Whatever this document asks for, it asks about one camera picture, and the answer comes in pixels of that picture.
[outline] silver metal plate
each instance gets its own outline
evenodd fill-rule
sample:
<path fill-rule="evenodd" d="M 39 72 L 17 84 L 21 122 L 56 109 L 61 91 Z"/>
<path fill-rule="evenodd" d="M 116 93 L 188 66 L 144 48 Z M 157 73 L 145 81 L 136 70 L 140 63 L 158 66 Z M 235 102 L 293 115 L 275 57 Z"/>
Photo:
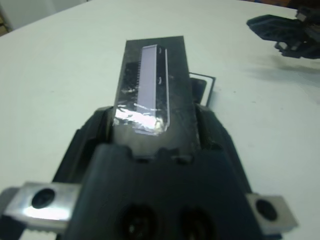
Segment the silver metal plate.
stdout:
<path fill-rule="evenodd" d="M 54 191 L 53 201 L 43 208 L 32 205 L 35 194 L 44 189 Z M 4 211 L 4 215 L 26 224 L 30 230 L 61 234 L 68 226 L 81 185 L 67 183 L 25 183 Z"/>
<path fill-rule="evenodd" d="M 286 233 L 298 226 L 295 217 L 282 196 L 263 196 L 252 193 L 246 194 L 246 198 L 264 235 Z M 275 219 L 268 219 L 261 213 L 261 210 L 258 210 L 257 203 L 261 200 L 272 205 L 276 212 Z"/>

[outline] metal bracket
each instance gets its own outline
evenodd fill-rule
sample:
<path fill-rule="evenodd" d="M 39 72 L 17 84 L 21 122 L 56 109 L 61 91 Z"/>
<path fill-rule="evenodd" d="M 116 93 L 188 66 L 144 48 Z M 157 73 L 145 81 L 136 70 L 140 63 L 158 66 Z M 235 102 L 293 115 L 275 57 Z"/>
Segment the metal bracket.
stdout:
<path fill-rule="evenodd" d="M 286 233 L 298 226 L 282 196 L 249 193 L 246 198 L 264 235 Z"/>

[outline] white table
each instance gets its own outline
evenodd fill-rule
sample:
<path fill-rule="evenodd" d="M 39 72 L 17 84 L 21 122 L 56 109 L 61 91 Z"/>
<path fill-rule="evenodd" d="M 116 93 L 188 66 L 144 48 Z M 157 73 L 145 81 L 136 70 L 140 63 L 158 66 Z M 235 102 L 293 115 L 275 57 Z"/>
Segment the white table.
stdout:
<path fill-rule="evenodd" d="M 184 35 L 191 72 L 217 77 L 210 104 L 254 191 L 283 195 L 317 239 L 320 61 L 285 58 L 246 26 L 295 11 L 236 0 L 94 0 L 0 37 L 0 190 L 49 182 L 93 111 L 114 103 L 126 40 Z M 23 239 L 53 239 L 26 233 Z"/>

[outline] white wall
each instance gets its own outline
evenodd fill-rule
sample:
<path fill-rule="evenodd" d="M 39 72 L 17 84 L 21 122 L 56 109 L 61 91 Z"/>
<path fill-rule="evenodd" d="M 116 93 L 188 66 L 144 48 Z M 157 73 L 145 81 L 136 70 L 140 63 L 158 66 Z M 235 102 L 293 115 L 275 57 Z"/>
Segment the white wall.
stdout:
<path fill-rule="evenodd" d="M 12 29 L 43 19 L 86 2 L 86 0 L 0 0 L 0 7 Z"/>

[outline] mounting hole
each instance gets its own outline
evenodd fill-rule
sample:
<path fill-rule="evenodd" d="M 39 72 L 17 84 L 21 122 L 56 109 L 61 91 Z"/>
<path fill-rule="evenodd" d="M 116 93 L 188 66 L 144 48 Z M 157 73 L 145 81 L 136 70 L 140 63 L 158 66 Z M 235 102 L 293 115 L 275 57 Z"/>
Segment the mounting hole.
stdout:
<path fill-rule="evenodd" d="M 55 191 L 50 188 L 42 189 L 34 195 L 31 205 L 35 209 L 43 209 L 53 202 L 55 195 Z"/>
<path fill-rule="evenodd" d="M 150 240 L 157 230 L 157 219 L 146 205 L 132 205 L 123 214 L 122 232 L 127 240 Z"/>
<path fill-rule="evenodd" d="M 200 209 L 185 210 L 181 214 L 181 228 L 185 240 L 216 240 L 217 231 L 210 217 Z"/>
<path fill-rule="evenodd" d="M 255 203 L 258 212 L 267 220 L 275 221 L 278 217 L 277 211 L 272 204 L 266 200 L 259 199 Z"/>

